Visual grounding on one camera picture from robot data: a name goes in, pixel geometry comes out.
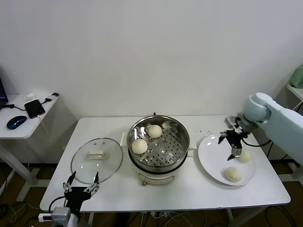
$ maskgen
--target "cable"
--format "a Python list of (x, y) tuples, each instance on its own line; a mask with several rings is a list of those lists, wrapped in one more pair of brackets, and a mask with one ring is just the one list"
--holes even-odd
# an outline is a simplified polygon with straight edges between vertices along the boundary
[(135, 218), (139, 215), (140, 213), (137, 213), (132, 219), (130, 222), (128, 222), (128, 224), (126, 225), (126, 227), (128, 227), (134, 220)]
[(45, 124), (43, 123), (43, 121), (42, 121), (42, 119), (41, 119), (40, 115), (38, 115), (37, 117), (40, 119), (40, 123), (43, 125), (43, 127), (44, 127), (44, 129), (45, 129), (45, 131), (46, 131), (47, 135), (50, 137), (51, 135), (50, 135), (49, 131), (47, 130), (47, 128), (46, 128), (46, 126), (45, 126)]
[(184, 218), (184, 220), (188, 223), (188, 225), (189, 225), (190, 227), (193, 227), (193, 226), (189, 223), (189, 221), (185, 218), (185, 216), (184, 216), (183, 214), (179, 214), (179, 213), (177, 213), (177, 215), (175, 215), (175, 216), (171, 217), (169, 220), (167, 220), (167, 221), (164, 223), (164, 225), (163, 225), (162, 227), (165, 227), (171, 220), (173, 220), (173, 218), (175, 218), (175, 217), (177, 217), (177, 216), (182, 216), (182, 217)]
[(22, 110), (22, 111), (25, 111), (24, 109), (21, 109), (21, 108), (19, 108), (19, 107), (17, 107), (17, 106), (15, 106), (15, 108), (17, 108), (17, 109), (19, 109), (19, 110)]
[(17, 222), (19, 222), (19, 221), (25, 216), (26, 212), (27, 212), (27, 204), (26, 204), (26, 206), (25, 206), (25, 211), (24, 211), (24, 213), (23, 213), (18, 219), (16, 219), (15, 222), (10, 223), (9, 225), (7, 225), (7, 226), (5, 226), (5, 227), (11, 227), (11, 226), (15, 225)]
[(303, 104), (303, 101), (299, 102), (298, 105), (296, 105), (296, 106), (293, 108), (293, 110), (295, 111), (295, 109), (296, 109), (298, 106), (300, 106), (300, 107), (296, 110), (296, 112), (298, 112), (299, 109), (301, 108), (302, 104)]
[(287, 155), (284, 155), (283, 158), (281, 158), (280, 160), (283, 160), (284, 158), (286, 158)]
[(267, 141), (266, 143), (263, 143), (263, 144), (260, 144), (260, 145), (252, 145), (252, 144), (249, 144), (247, 142), (245, 142), (245, 140), (242, 138), (242, 141), (243, 143), (245, 143), (247, 146), (251, 146), (251, 147), (254, 147), (254, 148), (258, 148), (258, 147), (262, 147), (262, 146), (265, 146), (267, 144), (269, 144), (271, 142), (271, 140)]
[(147, 223), (147, 219), (148, 219), (148, 217), (149, 217), (149, 215), (148, 215), (148, 212), (147, 212), (146, 219), (145, 219), (145, 222), (144, 222), (143, 227), (145, 227), (145, 226), (146, 226), (146, 223)]
[(19, 109), (19, 110), (25, 111), (24, 109), (21, 109), (21, 108), (19, 108), (19, 107), (15, 106), (15, 104), (7, 104), (7, 105), (5, 105), (4, 107), (6, 107), (6, 108), (10, 108), (10, 109), (12, 109), (12, 108), (16, 108), (16, 109)]
[(17, 211), (15, 211), (14, 208), (12, 208), (12, 206), (9, 206), (9, 208), (11, 208), (12, 211), (14, 212), (13, 216), (11, 216), (11, 218), (10, 218), (11, 224), (13, 224), (13, 223), (16, 222), (18, 212), (20, 212), (25, 206), (30, 206), (32, 209), (40, 210), (40, 208), (33, 207), (33, 206), (32, 206), (31, 204), (29, 204), (29, 203), (24, 204), (24, 205), (23, 205), (20, 209), (18, 209)]
[(268, 149), (268, 153), (267, 153), (266, 157), (268, 157), (268, 156), (269, 156), (270, 151), (271, 151), (271, 148), (273, 147), (273, 145), (274, 145), (274, 143), (272, 142), (272, 143), (271, 143), (271, 145), (270, 145), (270, 147), (269, 147), (269, 149)]
[(290, 215), (290, 213), (284, 207), (282, 207), (282, 206), (272, 206), (272, 207), (266, 208), (266, 210), (265, 210), (265, 218), (266, 218), (266, 221), (267, 221), (267, 223), (268, 223), (268, 225), (270, 227), (273, 227), (270, 224), (270, 222), (268, 220), (268, 216), (267, 216), (268, 215), (268, 211), (269, 211), (270, 208), (276, 208), (276, 209), (278, 209), (279, 211), (281, 211), (287, 217), (287, 219), (289, 220), (289, 222), (290, 222), (290, 224), (291, 224), (292, 227), (296, 227), (297, 226), (296, 223), (295, 223), (295, 221), (294, 221), (294, 218)]
[(203, 227), (206, 227), (206, 224), (207, 224), (207, 211), (205, 211), (205, 223)]
[(65, 196), (59, 196), (56, 199), (54, 199), (48, 207), (48, 212), (51, 213), (51, 208), (52, 208), (52, 205), (54, 202), (56, 202), (57, 200), (63, 199), (63, 198), (65, 198)]

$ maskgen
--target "table leg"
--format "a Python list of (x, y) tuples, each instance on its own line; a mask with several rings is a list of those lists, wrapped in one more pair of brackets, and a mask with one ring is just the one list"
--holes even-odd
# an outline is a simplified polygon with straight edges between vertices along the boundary
[(94, 212), (89, 213), (89, 221), (88, 224), (91, 226), (93, 224), (93, 220), (94, 220)]
[(303, 187), (303, 166), (297, 168), (294, 163), (288, 163), (288, 166), (293, 171), (292, 174), (279, 174), (279, 178), (282, 182), (298, 181)]
[(37, 184), (37, 178), (19, 162), (4, 146), (0, 144), (0, 158), (31, 184)]
[(228, 227), (240, 227), (245, 222), (249, 221), (254, 216), (256, 216), (257, 214), (259, 214), (262, 211), (264, 211), (266, 208), (267, 208), (266, 206), (265, 207), (249, 208), (247, 211), (243, 212), (238, 217), (234, 218), (233, 220), (230, 220), (230, 223), (228, 224)]
[[(33, 176), (36, 176), (37, 173), (39, 172), (39, 168), (34, 168), (33, 171), (31, 172), (31, 174)], [(51, 180), (38, 180), (38, 183), (36, 184), (31, 184), (30, 182), (25, 182), (25, 184), (23, 185), (18, 197), (16, 198), (17, 202), (22, 202), (25, 200), (25, 197), (27, 196), (27, 193), (29, 191), (30, 188), (35, 187), (35, 188), (47, 188), (49, 182)]]

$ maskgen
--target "blue mouse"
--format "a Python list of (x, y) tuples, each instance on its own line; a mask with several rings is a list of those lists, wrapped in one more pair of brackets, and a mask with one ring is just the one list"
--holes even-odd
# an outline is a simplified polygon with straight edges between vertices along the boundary
[(13, 129), (19, 127), (20, 125), (22, 125), (26, 120), (27, 120), (27, 117), (25, 117), (25, 116), (13, 117), (12, 119), (9, 120), (6, 127), (8, 129), (13, 130)]

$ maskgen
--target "pot lid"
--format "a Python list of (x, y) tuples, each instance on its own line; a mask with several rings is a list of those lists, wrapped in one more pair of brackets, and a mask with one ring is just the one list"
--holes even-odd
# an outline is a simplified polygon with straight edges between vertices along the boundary
[(76, 179), (82, 183), (93, 183), (99, 172), (99, 182), (110, 178), (120, 168), (123, 152), (112, 139), (94, 139), (78, 149), (71, 161), (71, 172), (76, 171)]

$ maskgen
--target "white table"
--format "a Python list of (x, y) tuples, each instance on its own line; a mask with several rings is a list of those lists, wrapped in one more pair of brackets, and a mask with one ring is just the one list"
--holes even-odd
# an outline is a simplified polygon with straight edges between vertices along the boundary
[[(219, 134), (227, 127), (225, 116), (176, 116), (190, 135), (199, 143), (207, 131)], [(82, 118), (64, 151), (58, 167), (40, 203), (42, 210), (48, 210), (56, 197), (63, 195), (62, 183), (71, 175), (71, 159), (80, 146), (91, 139), (108, 137), (120, 142), (123, 132), (141, 117)], [(250, 135), (247, 142), (257, 144)], [(94, 197), (85, 201), (82, 212), (135, 212), (160, 210), (208, 210), (239, 207), (261, 207), (251, 209), (230, 223), (240, 226), (261, 212), (266, 206), (289, 203), (290, 196), (279, 180), (273, 167), (261, 148), (248, 148), (257, 163), (255, 178), (245, 186), (228, 186), (215, 181), (202, 168), (196, 158), (187, 157), (180, 174), (173, 182), (161, 186), (142, 186), (135, 175), (133, 164), (124, 149), (124, 159), (120, 169), (108, 180), (100, 183)], [(73, 186), (84, 186), (74, 180)], [(63, 200), (55, 202), (52, 208), (63, 206)]]
[[(58, 98), (54, 99), (51, 102), (47, 102), (43, 104), (43, 108), (45, 109), (45, 114), (34, 119), (30, 119), (26, 111), (21, 111), (19, 109), (13, 108), (2, 108), (0, 110), (0, 140), (23, 140), (30, 137), (38, 125), (40, 124), (41, 120), (45, 117), (54, 103), (57, 101)], [(8, 95), (8, 100), (10, 104), (14, 104), (15, 106), (24, 109), (24, 103), (26, 101), (26, 95)], [(17, 127), (14, 130), (10, 130), (6, 127), (7, 122), (19, 115), (24, 115), (27, 117), (27, 120)], [(36, 175), (39, 171), (39, 168), (34, 168), (32, 172), (29, 172), (22, 163), (20, 163), (9, 151), (6, 147), (0, 143), (0, 158), (5, 161), (13, 171), (9, 174), (7, 181), (9, 182), (13, 177), (14, 173), (17, 172), (20, 176), (22, 176), (26, 183), (24, 184), (19, 196), (17, 197), (17, 201), (23, 201), (31, 187), (47, 187), (49, 180), (38, 180)], [(0, 193), (4, 190), (4, 184), (0, 188)]]

